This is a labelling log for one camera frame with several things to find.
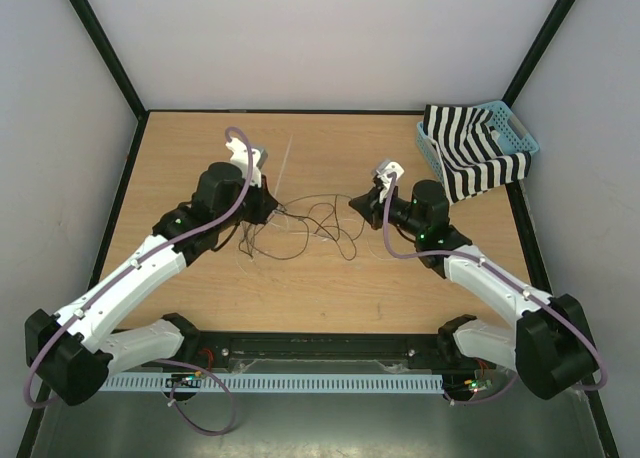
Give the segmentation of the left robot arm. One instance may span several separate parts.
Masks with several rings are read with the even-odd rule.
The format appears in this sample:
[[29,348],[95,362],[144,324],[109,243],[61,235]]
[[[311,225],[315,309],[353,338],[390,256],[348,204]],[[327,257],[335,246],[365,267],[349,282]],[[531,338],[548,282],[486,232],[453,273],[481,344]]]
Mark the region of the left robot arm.
[[26,362],[70,406],[92,397],[111,376],[155,360],[194,362],[200,332],[178,313],[141,328],[115,329],[146,297],[202,254],[220,251],[223,232],[263,224],[276,209],[259,166],[216,162],[188,202],[164,214],[116,270],[69,305],[25,322]]

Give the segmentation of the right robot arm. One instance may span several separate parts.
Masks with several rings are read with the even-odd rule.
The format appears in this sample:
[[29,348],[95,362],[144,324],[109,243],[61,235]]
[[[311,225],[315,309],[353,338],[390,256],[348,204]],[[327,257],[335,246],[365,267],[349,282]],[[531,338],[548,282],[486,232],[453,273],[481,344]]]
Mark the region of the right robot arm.
[[449,202],[436,181],[422,180],[409,200],[400,198],[396,176],[375,179],[349,205],[374,229],[396,228],[411,236],[413,257],[442,278],[481,299],[507,322],[500,328],[465,315],[439,331],[439,359],[458,367],[480,358],[512,370],[537,397],[550,399],[567,388],[580,389],[598,373],[606,383],[603,360],[578,300],[554,297],[492,262],[450,222]]

